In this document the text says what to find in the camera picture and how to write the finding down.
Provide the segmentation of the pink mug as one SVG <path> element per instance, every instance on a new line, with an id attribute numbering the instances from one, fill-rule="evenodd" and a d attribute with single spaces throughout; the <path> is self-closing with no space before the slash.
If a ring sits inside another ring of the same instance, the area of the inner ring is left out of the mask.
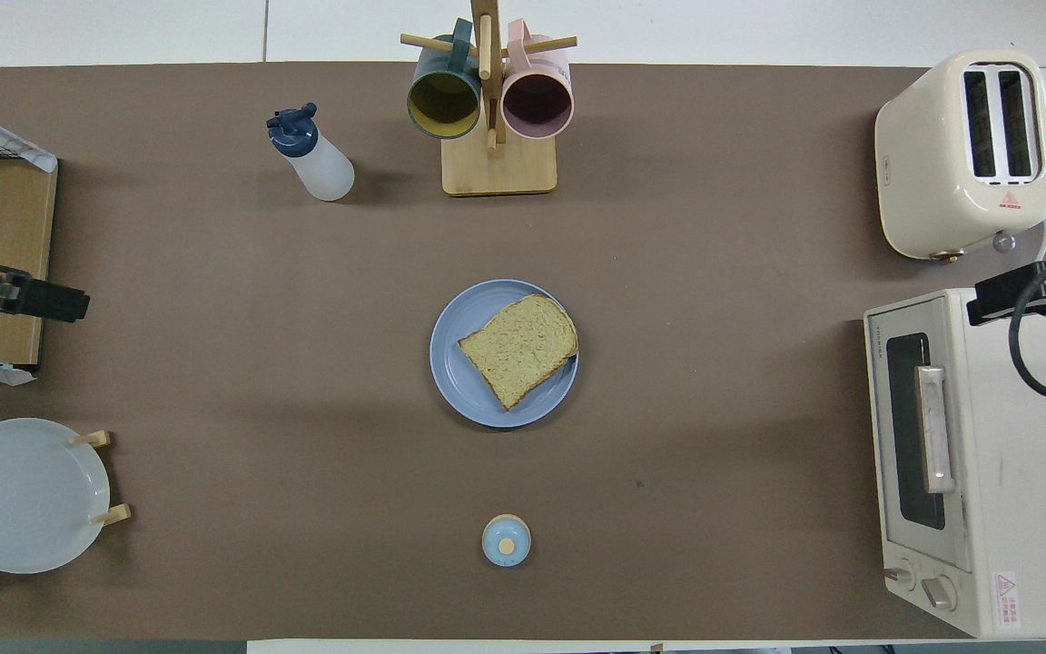
<path id="1" fill-rule="evenodd" d="M 526 49 L 548 41 L 547 35 L 531 33 L 523 18 L 508 25 L 501 116 L 520 137 L 555 137 L 568 128 L 576 108 L 565 51 L 530 53 Z"/>

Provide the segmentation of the wooden mug tree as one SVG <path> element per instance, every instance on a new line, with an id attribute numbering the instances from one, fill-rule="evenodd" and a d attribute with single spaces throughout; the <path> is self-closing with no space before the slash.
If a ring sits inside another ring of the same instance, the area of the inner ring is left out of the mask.
<path id="1" fill-rule="evenodd" d="M 502 197 L 555 191 L 556 138 L 561 133 L 549 138 L 520 137 L 507 128 L 501 116 L 511 21 L 505 26 L 499 24 L 498 0 L 469 0 L 469 4 L 468 20 L 473 24 L 470 53 L 478 58 L 481 80 L 480 113 L 478 123 L 465 135 L 436 138 L 441 143 L 441 189 L 449 197 Z M 452 49 L 452 45 L 440 41 L 438 36 L 427 38 L 403 33 L 400 41 L 403 45 L 418 48 L 419 54 L 425 48 L 439 51 Z M 567 54 L 567 50 L 576 45 L 574 36 L 549 37 L 548 42 L 528 45 L 526 49 L 530 53 L 563 49 Z"/>

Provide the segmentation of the blue round plate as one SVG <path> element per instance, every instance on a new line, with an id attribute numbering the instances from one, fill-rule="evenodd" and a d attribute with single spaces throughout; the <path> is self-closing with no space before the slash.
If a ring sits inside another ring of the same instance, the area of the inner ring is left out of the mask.
<path id="1" fill-rule="evenodd" d="M 486 326 L 499 311 L 531 294 L 556 299 L 531 281 L 488 279 L 461 291 L 441 311 L 430 336 L 430 369 L 441 397 L 462 418 L 499 430 L 524 427 L 547 418 L 573 388 L 578 373 L 576 355 L 508 411 L 459 347 L 461 338 Z"/>

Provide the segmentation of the slice of toast bread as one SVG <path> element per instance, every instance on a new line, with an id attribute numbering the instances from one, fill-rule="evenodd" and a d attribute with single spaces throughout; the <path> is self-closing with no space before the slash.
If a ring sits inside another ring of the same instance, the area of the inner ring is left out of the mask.
<path id="1" fill-rule="evenodd" d="M 509 412 L 577 355 L 578 332 L 555 299 L 532 293 L 503 307 L 458 346 Z"/>

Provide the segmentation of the white toaster oven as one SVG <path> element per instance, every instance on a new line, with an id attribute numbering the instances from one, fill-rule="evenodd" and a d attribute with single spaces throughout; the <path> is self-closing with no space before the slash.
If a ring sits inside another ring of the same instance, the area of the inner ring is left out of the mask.
<path id="1" fill-rule="evenodd" d="M 863 317 L 885 587 L 981 640 L 1046 639 L 1046 397 L 974 297 Z"/>

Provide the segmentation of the squeeze bottle with blue cap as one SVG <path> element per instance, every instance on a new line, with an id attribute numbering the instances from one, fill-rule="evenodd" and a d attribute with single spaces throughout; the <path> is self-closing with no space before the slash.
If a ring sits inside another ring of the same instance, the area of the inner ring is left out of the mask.
<path id="1" fill-rule="evenodd" d="M 338 202 L 353 190 L 353 161 L 315 125 L 316 104 L 281 109 L 266 121 L 270 142 L 290 163 L 304 189 L 320 202 Z"/>

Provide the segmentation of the brown table mat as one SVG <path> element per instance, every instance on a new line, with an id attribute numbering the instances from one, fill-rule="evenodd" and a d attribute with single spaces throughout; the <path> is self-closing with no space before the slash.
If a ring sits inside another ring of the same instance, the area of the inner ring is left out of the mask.
<path id="1" fill-rule="evenodd" d="M 46 326 L 0 420 L 113 432 L 128 521 L 0 574 L 0 639 L 951 638 L 885 590 L 863 312 L 991 277 L 888 247 L 877 109 L 916 69 L 585 65 L 558 190 L 449 198 L 408 64 L 0 69 L 59 157 Z M 353 190 L 266 121 L 316 104 Z M 573 388 L 511 430 L 430 369 L 445 306 L 531 281 Z M 530 555 L 483 556 L 499 514 Z"/>

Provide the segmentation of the cream two-slot toaster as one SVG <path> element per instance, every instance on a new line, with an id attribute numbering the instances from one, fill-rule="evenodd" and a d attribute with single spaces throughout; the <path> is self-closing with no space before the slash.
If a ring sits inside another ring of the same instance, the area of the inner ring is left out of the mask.
<path id="1" fill-rule="evenodd" d="M 943 59 L 876 115 L 880 223 L 901 256 L 951 263 L 1046 223 L 1046 90 L 1032 57 Z"/>

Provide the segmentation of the teal mug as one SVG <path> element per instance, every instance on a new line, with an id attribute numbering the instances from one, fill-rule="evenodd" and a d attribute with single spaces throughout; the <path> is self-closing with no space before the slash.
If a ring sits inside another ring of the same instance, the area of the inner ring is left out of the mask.
<path id="1" fill-rule="evenodd" d="M 481 80 L 472 33 L 472 22 L 460 17 L 452 33 L 439 36 L 451 50 L 420 50 L 406 105 L 412 122 L 432 137 L 461 137 L 478 123 Z"/>

